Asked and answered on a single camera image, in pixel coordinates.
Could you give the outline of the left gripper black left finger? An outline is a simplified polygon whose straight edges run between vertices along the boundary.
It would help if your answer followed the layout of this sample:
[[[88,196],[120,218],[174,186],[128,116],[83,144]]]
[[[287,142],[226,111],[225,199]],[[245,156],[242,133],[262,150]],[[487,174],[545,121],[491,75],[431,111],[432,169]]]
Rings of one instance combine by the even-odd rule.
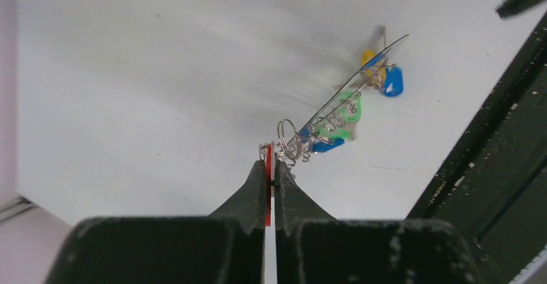
[[[47,283],[263,283],[267,177],[256,161],[207,216],[101,216],[69,233]]]

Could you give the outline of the red tagged key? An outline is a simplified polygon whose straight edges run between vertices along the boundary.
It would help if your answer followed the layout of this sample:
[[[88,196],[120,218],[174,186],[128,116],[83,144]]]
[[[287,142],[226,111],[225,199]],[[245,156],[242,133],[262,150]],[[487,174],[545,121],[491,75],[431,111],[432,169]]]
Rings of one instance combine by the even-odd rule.
[[[269,227],[272,221],[272,182],[275,179],[275,142],[265,143],[259,146],[260,157],[265,166],[266,174],[266,213],[265,226]]]

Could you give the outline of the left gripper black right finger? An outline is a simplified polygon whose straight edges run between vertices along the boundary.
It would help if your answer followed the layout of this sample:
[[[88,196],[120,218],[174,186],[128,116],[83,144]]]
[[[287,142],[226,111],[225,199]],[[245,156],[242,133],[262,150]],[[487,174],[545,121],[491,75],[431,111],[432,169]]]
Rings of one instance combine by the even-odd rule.
[[[435,219],[336,219],[274,171],[279,283],[486,283],[457,229]]]

